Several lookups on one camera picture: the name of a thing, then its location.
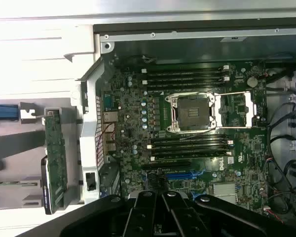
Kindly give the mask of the blue expansion slot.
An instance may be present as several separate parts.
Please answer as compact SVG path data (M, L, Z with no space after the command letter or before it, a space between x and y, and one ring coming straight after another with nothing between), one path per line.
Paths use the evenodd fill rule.
M196 179L198 174L193 173L169 173L166 174L166 178L168 180L189 180L189 179Z

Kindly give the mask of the silver chipset heatsink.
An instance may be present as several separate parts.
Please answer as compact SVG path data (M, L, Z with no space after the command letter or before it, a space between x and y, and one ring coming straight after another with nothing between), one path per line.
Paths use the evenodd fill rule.
M214 183L213 196L236 204L238 201L235 183Z

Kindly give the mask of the long black expansion slot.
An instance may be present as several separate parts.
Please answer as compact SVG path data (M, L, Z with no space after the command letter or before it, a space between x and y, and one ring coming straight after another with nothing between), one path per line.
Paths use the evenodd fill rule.
M156 169L168 169L168 168L179 168L179 167L190 167L190 161L179 161L179 162L164 162L164 163L149 163L141 166L142 170L156 170Z

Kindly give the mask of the black RAM slot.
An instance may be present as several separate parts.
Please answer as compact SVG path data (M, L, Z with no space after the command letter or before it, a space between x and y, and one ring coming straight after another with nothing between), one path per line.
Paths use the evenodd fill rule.
M192 149L192 150L161 150L161 151L152 151L151 154L155 156L165 156L170 154L210 154L210 153L219 153L226 152L227 149L218 148L218 149Z
M142 80L142 85L166 85L166 84L202 84L220 83L230 81L230 77L195 77L195 78L150 78Z
M147 79L161 80L161 79L221 79L221 75L160 75L148 76Z
M212 89L219 88L222 85L187 85L187 84L179 84L179 85L150 85L147 86L149 91L164 91L164 90L202 90L202 89Z
M196 159L196 158L220 158L231 156L232 152L215 152L215 153L199 153L199 154L169 154L169 155L152 155L150 161L158 160L180 160L180 159Z
M171 146L209 146L209 145L232 145L232 140L224 139L192 139L192 140L162 140L154 141L147 145L147 149L151 150L157 147L171 147Z
M197 134L193 136L187 137L167 137L167 138L154 138L151 139L151 142L165 142L165 141L179 141L179 140L187 140L187 139L220 139L220 138L227 138L226 134Z
M183 68L183 69L179 69L179 68L175 68L175 69L169 69L169 70L153 70L153 69L141 69L140 72L142 74L148 74L148 73L202 73L202 72L223 72L223 71L228 71L230 69L229 65L223 65L222 67L219 68L194 68L194 69L187 69L187 68Z

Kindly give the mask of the socket locking lever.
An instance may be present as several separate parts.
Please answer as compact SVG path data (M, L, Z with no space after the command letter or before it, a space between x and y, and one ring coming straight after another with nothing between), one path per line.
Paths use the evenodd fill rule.
M173 137L173 142L183 143L210 143L210 142L226 142L227 135L219 133L199 133L196 135Z
M193 96L193 95L205 95L207 97L211 96L211 92L180 92L180 93L173 93L168 95L168 97L185 97L185 96Z

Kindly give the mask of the green motherboard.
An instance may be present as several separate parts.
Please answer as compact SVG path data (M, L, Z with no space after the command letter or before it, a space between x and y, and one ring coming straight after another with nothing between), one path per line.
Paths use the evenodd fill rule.
M194 68L219 68L229 65L228 71L210 73L148 73L141 69L169 70ZM222 85L219 88L202 90L164 90L149 91L142 80L148 76L160 75L221 75L230 77L230 81L220 83L202 83L187 85ZM129 198L134 191L145 189L144 177L148 171L162 170L164 173L180 173L206 170L217 182L235 182L237 184L237 204L246 209L261 213L267 197L267 186L263 180L262 166L267 156L267 122L265 81L259 81L255 88L247 85L251 76L261 76L262 71L253 62L215 62L188 64L118 64L115 72L105 79L100 93L102 110L102 131L98 134L97 153L108 161L118 164L120 194ZM180 92L211 92L217 94L249 91L257 107L257 114L252 119L253 126L246 129L215 129L206 133L226 134L232 145L171 146L147 149L151 139L181 137L194 134L175 134L166 131L170 124L170 104L165 97ZM242 95L223 96L221 109L223 126L240 127L245 125L245 101ZM150 161L152 151L192 150L192 149L227 149L231 156L220 158L196 158L180 160ZM142 170L141 166L149 163L190 161L190 167Z

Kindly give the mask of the CPU socket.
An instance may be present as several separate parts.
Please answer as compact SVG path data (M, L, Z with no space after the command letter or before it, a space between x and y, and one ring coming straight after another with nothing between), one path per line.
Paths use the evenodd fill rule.
M213 93L185 97L165 97L170 104L170 124L166 131L175 134L206 133L215 130L212 115Z

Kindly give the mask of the metal socket cover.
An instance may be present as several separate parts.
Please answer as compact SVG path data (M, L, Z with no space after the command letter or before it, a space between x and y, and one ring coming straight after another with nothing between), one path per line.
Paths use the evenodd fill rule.
M232 127L232 126L223 126L222 124L222 115L220 114L221 109L221 98L223 96L231 96L231 95L242 95L244 97L245 101L245 125L240 127ZM242 91L242 92L232 92L232 93L223 93L223 94L213 94L213 104L211 106L212 108L212 115L214 119L214 128L215 129L246 129L251 128L253 126L252 119L257 114L257 107L256 104L253 103L251 99L251 93L249 91Z

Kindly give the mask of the grey parts rack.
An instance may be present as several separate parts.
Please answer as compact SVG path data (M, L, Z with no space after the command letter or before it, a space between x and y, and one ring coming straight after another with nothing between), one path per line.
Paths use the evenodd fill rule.
M43 207L43 117L48 109L60 110L67 160L67 191L64 205L58 210L79 203L82 179L79 173L76 107L67 98L0 100L0 104L19 107L19 120L0 120L0 209Z

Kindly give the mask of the round coin battery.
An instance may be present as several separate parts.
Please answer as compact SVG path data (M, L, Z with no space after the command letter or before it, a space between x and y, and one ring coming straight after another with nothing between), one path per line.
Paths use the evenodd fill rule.
M258 85L258 79L254 76L251 76L247 79L247 85L251 88L255 88Z

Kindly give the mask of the hard disk in blue caddy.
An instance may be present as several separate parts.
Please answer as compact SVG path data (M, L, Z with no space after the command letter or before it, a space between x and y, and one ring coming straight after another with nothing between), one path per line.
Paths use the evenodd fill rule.
M18 105L1 105L0 104L0 120L5 120L5 121L19 120Z

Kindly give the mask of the black PC case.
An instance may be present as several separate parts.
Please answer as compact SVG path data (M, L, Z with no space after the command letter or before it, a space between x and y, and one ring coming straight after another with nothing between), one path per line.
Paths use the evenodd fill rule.
M99 58L80 79L83 125L79 140L84 176L85 205L109 195L120 194L118 164L97 153L102 131L99 90L118 64L188 64L253 62L265 81L267 156L262 175L267 197L258 213L270 219L274 212L284 224L296 228L296 92L291 81L296 71L296 29L263 28L245 30L202 29L199 31L137 30L94 27ZM168 213L162 192L158 192L153 237L181 237Z

